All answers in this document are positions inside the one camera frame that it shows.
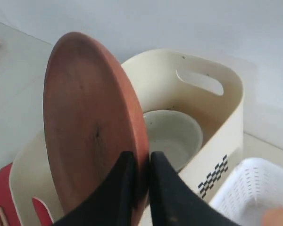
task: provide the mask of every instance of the plastic basket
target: plastic basket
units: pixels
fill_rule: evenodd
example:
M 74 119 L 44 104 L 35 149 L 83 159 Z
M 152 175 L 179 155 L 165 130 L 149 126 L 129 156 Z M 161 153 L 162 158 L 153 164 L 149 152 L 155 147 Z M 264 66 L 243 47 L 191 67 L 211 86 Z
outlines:
M 260 158 L 243 160 L 210 205 L 240 225 L 260 225 L 267 209 L 283 207 L 283 168 Z
M 179 176 L 205 201 L 241 160 L 243 85 L 230 68 L 165 49 L 150 50 L 122 64 L 145 112 L 175 109 L 196 119 L 203 146 Z M 219 84 L 223 94 L 214 88 Z

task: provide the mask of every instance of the black and white checkered design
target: black and white checkered design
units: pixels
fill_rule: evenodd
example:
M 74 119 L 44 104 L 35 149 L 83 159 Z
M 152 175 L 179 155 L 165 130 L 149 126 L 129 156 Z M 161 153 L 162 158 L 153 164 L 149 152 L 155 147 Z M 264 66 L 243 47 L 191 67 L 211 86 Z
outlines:
M 222 163 L 218 163 L 215 166 L 213 172 L 210 172 L 207 175 L 206 181 L 201 182 L 198 185 L 198 189 L 200 191 L 200 197 L 203 199 L 207 195 L 207 191 L 212 189 L 214 186 L 215 181 L 218 181 L 221 178 L 222 173 L 227 172 L 228 165 L 227 165 L 227 155 L 225 155 L 222 159 Z

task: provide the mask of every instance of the white bowl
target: white bowl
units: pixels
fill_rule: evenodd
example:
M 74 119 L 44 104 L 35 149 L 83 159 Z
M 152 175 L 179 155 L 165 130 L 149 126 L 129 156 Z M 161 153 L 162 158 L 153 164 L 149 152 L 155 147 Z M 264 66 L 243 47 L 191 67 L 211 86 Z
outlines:
M 162 151 L 179 172 L 199 152 L 203 134 L 200 125 L 187 114 L 157 110 L 144 114 L 151 154 Z

